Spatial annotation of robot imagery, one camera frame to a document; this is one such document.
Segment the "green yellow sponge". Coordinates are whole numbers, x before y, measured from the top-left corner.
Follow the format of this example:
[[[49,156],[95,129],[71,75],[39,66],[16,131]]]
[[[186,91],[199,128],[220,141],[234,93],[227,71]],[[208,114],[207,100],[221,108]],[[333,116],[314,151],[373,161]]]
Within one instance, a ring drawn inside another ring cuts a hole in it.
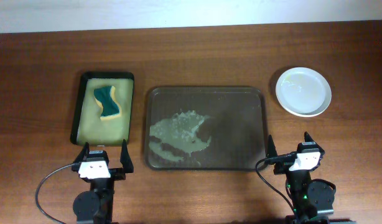
[[[107,121],[121,116],[122,109],[115,97],[114,86],[103,86],[93,91],[96,104],[101,108],[100,120]]]

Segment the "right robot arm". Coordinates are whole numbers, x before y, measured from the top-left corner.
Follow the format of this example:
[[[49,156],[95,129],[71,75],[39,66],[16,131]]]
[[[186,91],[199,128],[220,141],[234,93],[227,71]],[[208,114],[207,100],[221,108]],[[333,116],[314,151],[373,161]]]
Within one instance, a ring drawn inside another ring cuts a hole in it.
[[[329,223],[333,214],[336,186],[323,179],[312,179],[310,173],[320,166],[325,151],[305,132],[304,142],[288,154],[279,155],[273,138],[268,137],[267,165],[273,165],[275,175],[285,175],[285,188],[291,199],[293,215],[286,223]]]

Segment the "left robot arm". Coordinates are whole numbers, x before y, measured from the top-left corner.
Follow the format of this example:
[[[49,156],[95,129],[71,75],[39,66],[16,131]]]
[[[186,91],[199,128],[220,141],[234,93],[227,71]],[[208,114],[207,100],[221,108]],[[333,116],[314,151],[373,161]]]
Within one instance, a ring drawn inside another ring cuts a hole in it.
[[[126,174],[134,172],[126,141],[122,142],[119,161],[121,167],[110,168],[107,152],[92,151],[88,143],[77,155],[72,171],[90,184],[90,189],[80,193],[73,202],[77,223],[113,222],[114,183],[125,180]]]

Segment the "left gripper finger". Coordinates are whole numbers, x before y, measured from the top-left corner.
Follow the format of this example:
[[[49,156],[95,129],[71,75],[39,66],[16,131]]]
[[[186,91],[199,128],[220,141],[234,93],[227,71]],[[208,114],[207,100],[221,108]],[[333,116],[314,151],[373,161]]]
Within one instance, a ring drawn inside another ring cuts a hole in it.
[[[120,163],[122,164],[124,173],[133,173],[134,166],[128,152],[128,145],[124,139],[121,145]]]
[[[80,164],[87,158],[89,151],[90,151],[89,143],[86,142],[82,150],[80,151],[80,153],[75,158],[73,162],[74,166],[80,166]]]

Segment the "pale green plate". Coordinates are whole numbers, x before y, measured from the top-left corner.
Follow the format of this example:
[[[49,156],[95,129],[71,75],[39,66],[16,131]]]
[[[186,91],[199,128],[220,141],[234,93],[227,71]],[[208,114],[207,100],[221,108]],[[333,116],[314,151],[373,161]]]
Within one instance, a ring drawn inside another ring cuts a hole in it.
[[[332,100],[328,81],[319,72],[306,67],[283,72],[276,82],[275,93],[288,113],[304,118],[322,114]]]

